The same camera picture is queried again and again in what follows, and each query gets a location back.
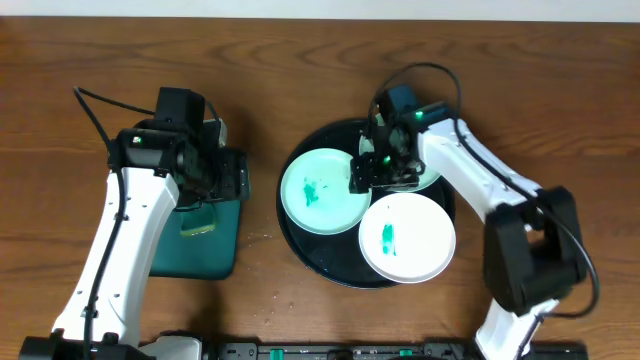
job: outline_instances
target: wood grain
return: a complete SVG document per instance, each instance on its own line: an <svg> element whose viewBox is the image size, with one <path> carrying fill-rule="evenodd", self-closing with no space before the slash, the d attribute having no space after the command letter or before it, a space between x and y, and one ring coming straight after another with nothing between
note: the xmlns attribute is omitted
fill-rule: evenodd
<svg viewBox="0 0 640 360"><path fill-rule="evenodd" d="M222 282L153 278L142 336L191 329L264 342L470 338L490 295L482 227L458 201L449 268L414 286L361 291L305 269L275 214L277 177L318 127L365 114L378 84L412 61L443 63L464 87L464 118L499 157L578 202L602 302L549 320L537 339L582 339L592 359L640 352L640 27L491 22L221 19L0 19L0 357L45 336L84 265L105 193L105 151L73 85L153 108L160 86L213 100L250 156L253 197L237 263ZM452 100L435 73L407 78ZM110 134L140 120L93 104ZM577 309L579 286L562 304Z"/></svg>

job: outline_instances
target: green paint smear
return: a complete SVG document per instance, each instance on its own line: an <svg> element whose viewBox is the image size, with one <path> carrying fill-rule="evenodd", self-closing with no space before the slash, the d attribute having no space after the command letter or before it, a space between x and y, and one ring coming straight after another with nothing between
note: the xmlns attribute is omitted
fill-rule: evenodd
<svg viewBox="0 0 640 360"><path fill-rule="evenodd" d="M312 182L311 184L305 184L303 190L304 190L304 195L307 197L307 207L311 206L311 204L318 201L318 196L316 195L315 181Z"/></svg>
<svg viewBox="0 0 640 360"><path fill-rule="evenodd" d="M393 252L396 256L396 245L394 243L393 225L386 224L382 229L382 253L389 255Z"/></svg>

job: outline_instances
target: round black tray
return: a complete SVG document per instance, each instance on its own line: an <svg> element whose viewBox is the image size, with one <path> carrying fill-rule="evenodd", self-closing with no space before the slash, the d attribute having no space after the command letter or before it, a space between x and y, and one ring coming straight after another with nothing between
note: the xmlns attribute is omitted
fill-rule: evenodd
<svg viewBox="0 0 640 360"><path fill-rule="evenodd" d="M374 289L396 285L373 270L362 256L358 242L360 223L353 228L335 235L317 235L296 225L285 212L280 200L280 184L284 172L298 156L318 148L342 150L356 156L360 135L367 124L366 119L350 119L329 124L306 138L287 159L276 192L276 210L278 222L291 250L302 262L321 276L338 284ZM455 220L453 189L443 178L431 186L418 191L438 203L447 212L451 221ZM378 201L390 192L374 190L371 203Z"/></svg>

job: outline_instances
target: green sponge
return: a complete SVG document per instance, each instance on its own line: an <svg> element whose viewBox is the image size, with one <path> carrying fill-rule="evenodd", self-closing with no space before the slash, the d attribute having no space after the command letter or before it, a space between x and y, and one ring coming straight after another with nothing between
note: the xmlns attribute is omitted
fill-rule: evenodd
<svg viewBox="0 0 640 360"><path fill-rule="evenodd" d="M180 235L184 237L213 231L216 228L216 211L213 205L204 204L200 209L181 212Z"/></svg>

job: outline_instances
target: light green plate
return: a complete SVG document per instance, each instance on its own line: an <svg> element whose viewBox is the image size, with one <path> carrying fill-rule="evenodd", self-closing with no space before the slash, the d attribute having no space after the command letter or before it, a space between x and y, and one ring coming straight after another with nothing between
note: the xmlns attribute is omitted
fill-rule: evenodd
<svg viewBox="0 0 640 360"><path fill-rule="evenodd" d="M336 149L315 149L287 168L280 198L296 225L314 234L333 235L351 229L371 204L367 194L349 193L352 156Z"/></svg>

